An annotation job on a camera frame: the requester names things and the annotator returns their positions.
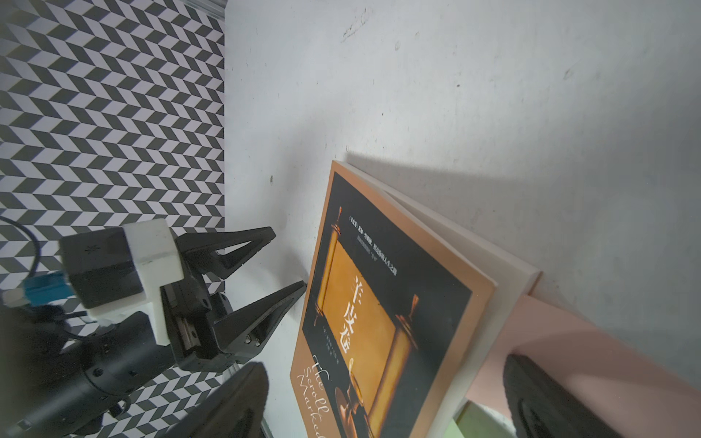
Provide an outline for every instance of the book cover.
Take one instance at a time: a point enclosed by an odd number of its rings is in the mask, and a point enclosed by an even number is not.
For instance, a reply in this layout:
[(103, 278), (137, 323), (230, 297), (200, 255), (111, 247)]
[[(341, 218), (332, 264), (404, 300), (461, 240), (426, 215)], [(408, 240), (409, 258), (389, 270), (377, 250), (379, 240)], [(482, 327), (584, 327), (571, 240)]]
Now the book cover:
[(496, 285), (334, 162), (290, 378), (309, 437), (425, 436)]

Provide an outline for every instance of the chevron patterned background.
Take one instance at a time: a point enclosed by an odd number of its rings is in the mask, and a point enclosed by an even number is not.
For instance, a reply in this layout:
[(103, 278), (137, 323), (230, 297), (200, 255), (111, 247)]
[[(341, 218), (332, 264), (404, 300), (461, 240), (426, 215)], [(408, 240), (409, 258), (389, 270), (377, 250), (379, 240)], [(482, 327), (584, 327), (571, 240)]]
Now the chevron patterned background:
[[(39, 272), (61, 269), (63, 235), (161, 217), (177, 234), (224, 230), (217, 20), (178, 0), (14, 0), (0, 12), (0, 214), (41, 241)], [(1, 225), (0, 289), (17, 287), (32, 257)], [(221, 382), (170, 369), (96, 436), (163, 434)]]

